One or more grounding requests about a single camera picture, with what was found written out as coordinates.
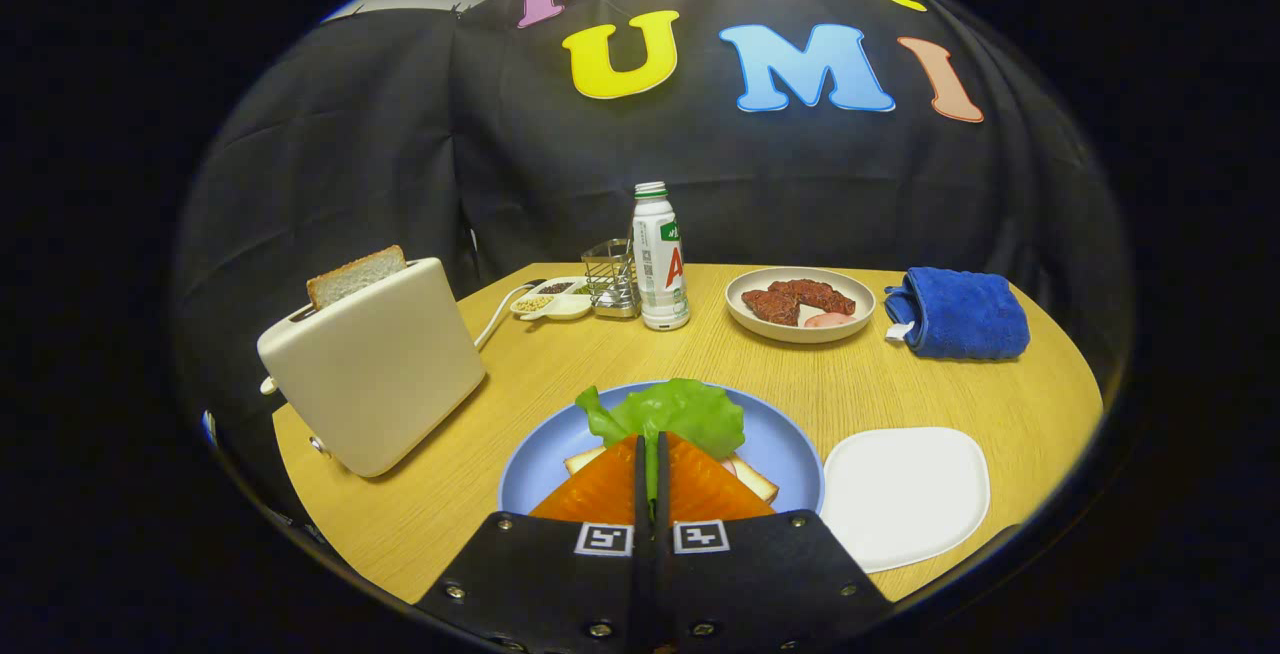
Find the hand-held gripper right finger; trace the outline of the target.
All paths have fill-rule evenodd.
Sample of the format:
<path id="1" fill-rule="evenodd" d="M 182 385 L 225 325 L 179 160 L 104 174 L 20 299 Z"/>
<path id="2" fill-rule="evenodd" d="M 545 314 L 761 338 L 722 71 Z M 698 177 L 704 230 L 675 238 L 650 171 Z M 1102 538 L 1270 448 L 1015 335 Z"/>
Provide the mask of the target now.
<path id="1" fill-rule="evenodd" d="M 655 651 L 826 653 L 893 604 L 814 511 L 677 522 L 667 433 L 655 440 Z"/>

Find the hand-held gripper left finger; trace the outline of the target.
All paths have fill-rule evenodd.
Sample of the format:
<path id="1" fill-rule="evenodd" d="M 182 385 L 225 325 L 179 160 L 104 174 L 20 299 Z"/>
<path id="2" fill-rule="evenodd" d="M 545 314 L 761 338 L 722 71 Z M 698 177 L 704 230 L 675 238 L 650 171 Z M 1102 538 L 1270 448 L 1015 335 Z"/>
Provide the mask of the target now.
<path id="1" fill-rule="evenodd" d="M 646 653 L 652 526 L 646 444 L 632 445 L 632 526 L 489 514 L 416 603 L 461 631 L 521 653 Z"/>

